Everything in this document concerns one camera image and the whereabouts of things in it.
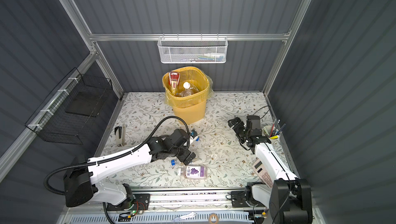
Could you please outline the purple grape label bottle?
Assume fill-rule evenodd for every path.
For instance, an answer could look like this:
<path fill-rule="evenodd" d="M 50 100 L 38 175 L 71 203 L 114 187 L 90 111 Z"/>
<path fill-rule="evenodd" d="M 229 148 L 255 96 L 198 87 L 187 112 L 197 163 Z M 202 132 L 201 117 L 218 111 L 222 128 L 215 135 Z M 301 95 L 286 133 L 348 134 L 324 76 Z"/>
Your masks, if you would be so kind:
<path fill-rule="evenodd" d="M 201 165 L 188 165 L 179 168 L 177 173 L 186 179 L 203 180 L 207 177 L 207 168 Z"/>

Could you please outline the red yellow tea bottle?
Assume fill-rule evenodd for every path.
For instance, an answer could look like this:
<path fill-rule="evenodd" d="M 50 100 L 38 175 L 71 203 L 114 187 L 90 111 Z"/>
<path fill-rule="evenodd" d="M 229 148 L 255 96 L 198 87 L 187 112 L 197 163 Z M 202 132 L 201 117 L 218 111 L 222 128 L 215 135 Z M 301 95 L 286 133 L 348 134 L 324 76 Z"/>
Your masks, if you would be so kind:
<path fill-rule="evenodd" d="M 171 71 L 169 72 L 168 76 L 169 76 L 170 92 L 173 96 L 175 96 L 179 85 L 180 73 Z"/>

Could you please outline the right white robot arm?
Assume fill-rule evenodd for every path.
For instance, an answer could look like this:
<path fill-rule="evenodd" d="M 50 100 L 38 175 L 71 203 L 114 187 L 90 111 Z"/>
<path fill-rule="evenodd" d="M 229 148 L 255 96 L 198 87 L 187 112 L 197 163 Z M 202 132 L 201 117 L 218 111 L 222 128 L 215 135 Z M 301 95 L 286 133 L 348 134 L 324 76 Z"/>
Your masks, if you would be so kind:
<path fill-rule="evenodd" d="M 242 148 L 257 157 L 252 167 L 261 178 L 260 183 L 246 185 L 243 197 L 232 192 L 232 201 L 253 208 L 266 207 L 263 224 L 311 224 L 314 219 L 311 187 L 288 168 L 273 147 L 282 131 L 278 123 L 263 128 L 257 115 L 248 115 L 245 122 L 238 117 L 228 121 Z"/>

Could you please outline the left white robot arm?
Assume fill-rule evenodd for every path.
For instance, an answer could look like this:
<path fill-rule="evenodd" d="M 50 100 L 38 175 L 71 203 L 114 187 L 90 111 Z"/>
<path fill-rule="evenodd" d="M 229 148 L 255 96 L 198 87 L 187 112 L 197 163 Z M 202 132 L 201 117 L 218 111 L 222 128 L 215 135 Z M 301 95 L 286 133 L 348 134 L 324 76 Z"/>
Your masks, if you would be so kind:
<path fill-rule="evenodd" d="M 176 129 L 171 135 L 151 137 L 141 148 L 91 158 L 92 166 L 68 169 L 64 175 L 66 206 L 72 208 L 85 203 L 104 202 L 111 211 L 136 208 L 139 201 L 128 184 L 112 185 L 104 179 L 130 167 L 166 158 L 177 158 L 188 165 L 196 155 L 187 145 L 198 140 L 195 130 L 187 133 Z"/>

